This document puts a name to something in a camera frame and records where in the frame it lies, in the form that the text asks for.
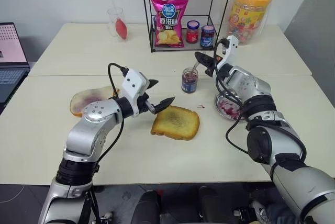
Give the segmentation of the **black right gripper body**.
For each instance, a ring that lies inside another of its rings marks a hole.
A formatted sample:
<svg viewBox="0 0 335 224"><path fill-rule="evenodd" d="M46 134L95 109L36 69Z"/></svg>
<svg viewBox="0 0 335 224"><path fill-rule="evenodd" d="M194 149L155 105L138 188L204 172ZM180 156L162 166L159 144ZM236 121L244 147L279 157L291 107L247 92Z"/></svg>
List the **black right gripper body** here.
<svg viewBox="0 0 335 224"><path fill-rule="evenodd" d="M212 76L213 75L213 72L214 72L214 65L213 66L206 66L206 70L205 70L205 74L207 74L208 76Z"/></svg>

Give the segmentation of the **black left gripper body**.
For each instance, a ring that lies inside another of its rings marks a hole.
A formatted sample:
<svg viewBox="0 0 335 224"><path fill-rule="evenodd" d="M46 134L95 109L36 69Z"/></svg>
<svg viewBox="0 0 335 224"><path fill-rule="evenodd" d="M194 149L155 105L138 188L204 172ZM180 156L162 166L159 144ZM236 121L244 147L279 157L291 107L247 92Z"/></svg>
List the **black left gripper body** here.
<svg viewBox="0 0 335 224"><path fill-rule="evenodd" d="M146 93L146 89L139 89L137 91L137 106L139 113L145 113L150 111L153 114L156 114L156 109L153 104L149 102L149 95Z"/></svg>

